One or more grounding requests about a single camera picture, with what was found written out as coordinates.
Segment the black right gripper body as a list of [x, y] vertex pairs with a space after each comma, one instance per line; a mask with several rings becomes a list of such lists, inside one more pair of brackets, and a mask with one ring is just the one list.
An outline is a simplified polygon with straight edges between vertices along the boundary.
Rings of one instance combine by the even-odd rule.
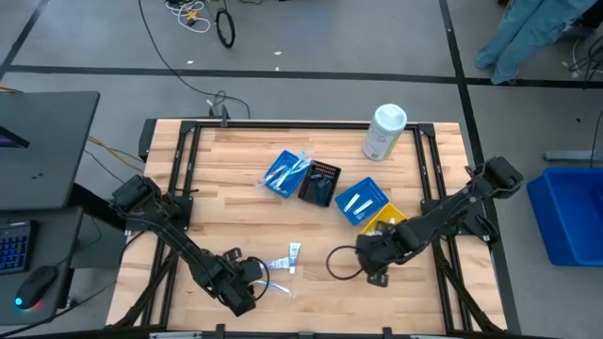
[[381, 235], [359, 234], [355, 247], [361, 269], [370, 279], [385, 274], [390, 264], [403, 265], [409, 261], [410, 247], [398, 231]]

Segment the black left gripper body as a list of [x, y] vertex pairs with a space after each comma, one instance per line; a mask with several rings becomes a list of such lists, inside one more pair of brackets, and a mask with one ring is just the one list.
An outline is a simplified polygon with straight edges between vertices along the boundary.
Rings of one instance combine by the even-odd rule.
[[234, 261], [233, 267], [244, 283], [252, 283], [263, 277], [263, 265], [256, 257]]

